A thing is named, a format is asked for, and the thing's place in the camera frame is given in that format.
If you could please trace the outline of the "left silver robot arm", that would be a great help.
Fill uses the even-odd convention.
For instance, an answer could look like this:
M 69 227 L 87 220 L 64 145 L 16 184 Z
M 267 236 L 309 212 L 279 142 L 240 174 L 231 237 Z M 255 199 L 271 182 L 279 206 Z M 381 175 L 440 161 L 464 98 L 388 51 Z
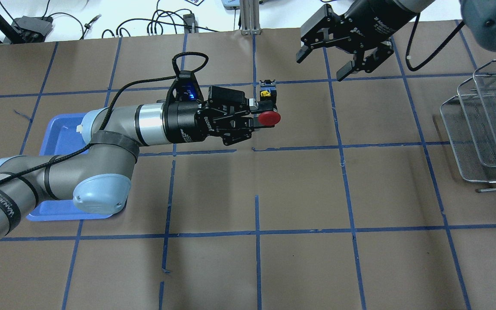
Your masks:
M 207 99 L 193 87 L 174 84 L 155 103 L 88 112 L 79 133 L 87 150 L 78 155 L 0 159 L 0 239 L 40 203 L 71 200 L 93 214 L 120 212 L 129 196 L 140 148 L 198 143 L 220 137 L 226 146 L 252 137 L 280 120 L 274 82 L 260 84 L 259 98 L 210 86 Z

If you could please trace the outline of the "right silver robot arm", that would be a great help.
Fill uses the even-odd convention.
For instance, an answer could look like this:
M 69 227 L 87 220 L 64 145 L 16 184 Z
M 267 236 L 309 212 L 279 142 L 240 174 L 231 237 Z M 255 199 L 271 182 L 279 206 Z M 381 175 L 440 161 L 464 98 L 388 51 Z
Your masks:
M 482 48 L 496 52 L 496 0 L 461 0 L 462 22 L 429 57 L 412 65 L 412 42 L 421 12 L 430 5 L 429 0 L 355 0 L 346 12 L 337 15 L 330 4 L 324 4 L 301 26 L 302 46 L 296 61 L 301 63 L 316 49 L 336 47 L 353 55 L 352 61 L 337 71 L 338 81 L 360 71 L 371 73 L 393 54 L 393 34 L 411 20 L 415 23 L 405 59 L 412 72 L 435 58 L 463 26 L 472 31 Z

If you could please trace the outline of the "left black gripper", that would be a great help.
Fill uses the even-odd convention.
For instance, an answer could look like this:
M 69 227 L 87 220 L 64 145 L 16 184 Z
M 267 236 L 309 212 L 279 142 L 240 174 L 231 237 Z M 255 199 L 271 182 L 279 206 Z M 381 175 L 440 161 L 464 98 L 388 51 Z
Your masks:
M 254 131 L 269 129 L 269 125 L 250 116 L 268 111 L 276 111 L 273 100 L 247 101 L 240 90 L 211 86 L 205 101 L 166 102 L 164 132 L 172 144 L 198 143 L 214 136 L 229 146 L 250 139 Z

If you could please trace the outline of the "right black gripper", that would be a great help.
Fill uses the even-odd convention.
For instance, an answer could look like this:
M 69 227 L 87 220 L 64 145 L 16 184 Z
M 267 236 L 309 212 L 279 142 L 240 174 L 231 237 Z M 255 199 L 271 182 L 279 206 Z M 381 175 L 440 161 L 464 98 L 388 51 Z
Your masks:
M 301 26 L 296 63 L 315 49 L 336 47 L 353 55 L 336 72 L 337 81 L 360 69 L 376 69 L 393 53 L 392 35 L 416 15 L 400 0 L 355 0 L 341 15 L 326 3 Z

